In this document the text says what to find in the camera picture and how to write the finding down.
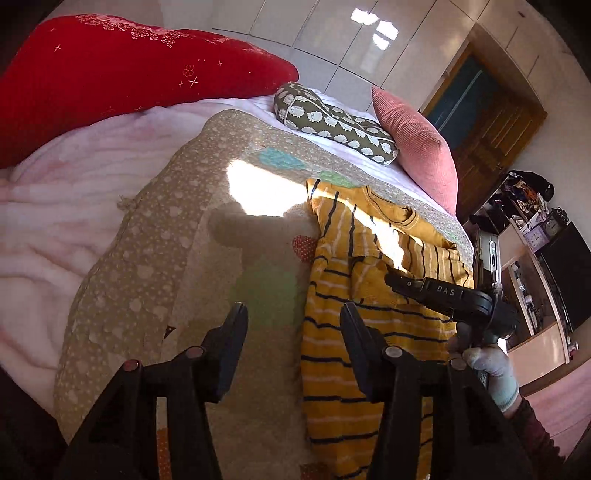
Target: wooden door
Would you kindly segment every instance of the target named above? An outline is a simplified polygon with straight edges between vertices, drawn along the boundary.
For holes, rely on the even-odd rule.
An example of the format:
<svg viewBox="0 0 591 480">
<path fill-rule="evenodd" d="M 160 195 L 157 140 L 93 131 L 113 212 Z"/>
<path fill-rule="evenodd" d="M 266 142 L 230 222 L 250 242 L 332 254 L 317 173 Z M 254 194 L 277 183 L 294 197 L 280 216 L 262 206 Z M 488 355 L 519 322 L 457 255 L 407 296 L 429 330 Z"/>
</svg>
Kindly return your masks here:
<svg viewBox="0 0 591 480">
<path fill-rule="evenodd" d="M 458 178 L 457 218 L 468 220 L 494 193 L 544 122 L 537 105 L 502 90 L 466 140 L 452 151 Z"/>
</svg>

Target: beige quilt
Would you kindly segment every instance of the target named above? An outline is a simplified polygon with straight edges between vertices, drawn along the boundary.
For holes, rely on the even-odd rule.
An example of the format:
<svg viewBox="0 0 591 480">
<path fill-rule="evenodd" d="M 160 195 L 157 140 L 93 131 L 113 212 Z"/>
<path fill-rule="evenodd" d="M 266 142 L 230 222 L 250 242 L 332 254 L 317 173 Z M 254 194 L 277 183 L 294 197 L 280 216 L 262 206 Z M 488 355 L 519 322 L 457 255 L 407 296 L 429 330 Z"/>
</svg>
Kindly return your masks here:
<svg viewBox="0 0 591 480">
<path fill-rule="evenodd" d="M 456 220 L 303 138 L 247 113 L 221 112 L 136 198 L 122 199 L 127 213 L 117 237 L 72 303 L 54 393 L 68 441 L 124 360 L 167 361 L 200 344 L 242 301 L 250 324 L 234 383 L 207 408 L 223 476 L 302 478 L 315 461 L 299 372 L 319 236 L 307 203 L 310 177 L 370 184 L 384 199 L 412 206 L 471 262 Z"/>
</svg>

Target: clock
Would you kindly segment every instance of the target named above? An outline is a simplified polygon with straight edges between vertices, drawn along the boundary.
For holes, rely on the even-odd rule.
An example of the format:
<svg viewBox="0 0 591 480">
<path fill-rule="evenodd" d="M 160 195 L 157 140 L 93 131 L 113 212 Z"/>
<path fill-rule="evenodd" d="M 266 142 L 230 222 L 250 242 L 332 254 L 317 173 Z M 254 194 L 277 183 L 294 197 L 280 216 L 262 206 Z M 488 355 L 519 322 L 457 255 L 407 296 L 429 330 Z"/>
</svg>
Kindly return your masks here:
<svg viewBox="0 0 591 480">
<path fill-rule="evenodd" d="M 562 209 L 552 209 L 548 219 L 541 224 L 546 236 L 549 239 L 553 239 L 558 235 L 564 227 L 567 226 L 569 218 L 566 216 L 566 212 Z"/>
<path fill-rule="evenodd" d="M 537 252 L 550 241 L 541 225 L 537 225 L 527 232 L 525 234 L 525 239 L 534 252 Z"/>
</svg>

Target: white glove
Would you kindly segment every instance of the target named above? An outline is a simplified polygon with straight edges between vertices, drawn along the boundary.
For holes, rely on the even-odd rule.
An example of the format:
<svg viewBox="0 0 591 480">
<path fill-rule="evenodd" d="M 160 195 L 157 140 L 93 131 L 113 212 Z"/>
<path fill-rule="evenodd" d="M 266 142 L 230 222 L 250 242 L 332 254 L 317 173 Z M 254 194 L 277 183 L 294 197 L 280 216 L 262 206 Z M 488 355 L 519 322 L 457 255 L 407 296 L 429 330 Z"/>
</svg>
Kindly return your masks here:
<svg viewBox="0 0 591 480">
<path fill-rule="evenodd" d="M 459 356 L 459 343 L 455 335 L 447 343 L 447 350 L 453 356 Z M 488 393 L 502 413 L 520 398 L 511 360 L 498 345 L 466 349 L 462 358 L 474 370 L 484 370 L 489 374 Z"/>
</svg>

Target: green patterned pillow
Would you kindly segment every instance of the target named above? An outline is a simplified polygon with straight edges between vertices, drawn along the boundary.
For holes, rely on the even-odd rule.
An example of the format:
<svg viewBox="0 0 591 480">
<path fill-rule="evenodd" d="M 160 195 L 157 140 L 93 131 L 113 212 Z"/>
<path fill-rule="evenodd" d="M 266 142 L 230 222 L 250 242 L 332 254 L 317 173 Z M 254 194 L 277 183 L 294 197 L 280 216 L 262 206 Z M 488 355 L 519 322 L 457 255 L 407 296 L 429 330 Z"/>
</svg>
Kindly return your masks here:
<svg viewBox="0 0 591 480">
<path fill-rule="evenodd" d="M 379 123 L 353 118 L 340 108 L 325 105 L 318 95 L 299 83 L 289 82 L 278 90 L 274 109 L 275 116 L 286 127 L 330 138 L 380 165 L 390 165 L 398 155 L 396 142 Z"/>
</svg>

